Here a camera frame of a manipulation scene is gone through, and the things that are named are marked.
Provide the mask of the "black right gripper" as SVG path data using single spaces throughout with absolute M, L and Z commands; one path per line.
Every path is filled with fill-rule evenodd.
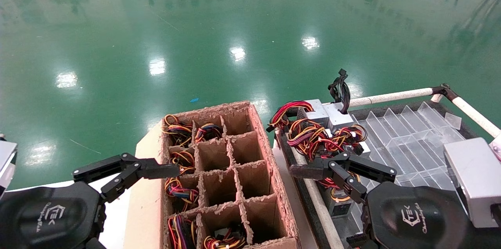
M 385 182 L 366 197 L 366 232 L 387 249 L 459 247 L 470 221 L 456 192 Z

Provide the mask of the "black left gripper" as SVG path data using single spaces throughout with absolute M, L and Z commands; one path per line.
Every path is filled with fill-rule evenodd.
M 2 249 L 106 249 L 105 202 L 83 182 L 9 191 L 0 204 Z

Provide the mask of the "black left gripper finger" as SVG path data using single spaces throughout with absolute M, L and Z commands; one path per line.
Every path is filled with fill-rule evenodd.
M 101 188 L 101 197 L 111 203 L 140 179 L 166 179 L 180 175 L 179 164 L 159 164 L 154 158 L 140 159 L 129 153 L 80 167 L 73 171 L 74 182 L 91 183 L 117 176 Z

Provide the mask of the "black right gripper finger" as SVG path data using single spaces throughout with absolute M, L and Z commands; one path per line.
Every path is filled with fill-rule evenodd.
M 361 158 L 353 152 L 343 152 L 333 158 L 318 157 L 308 164 L 293 164 L 289 171 L 299 179 L 320 181 L 330 178 L 356 203 L 364 203 L 368 191 L 355 175 L 378 183 L 394 182 L 397 175 L 394 168 Z

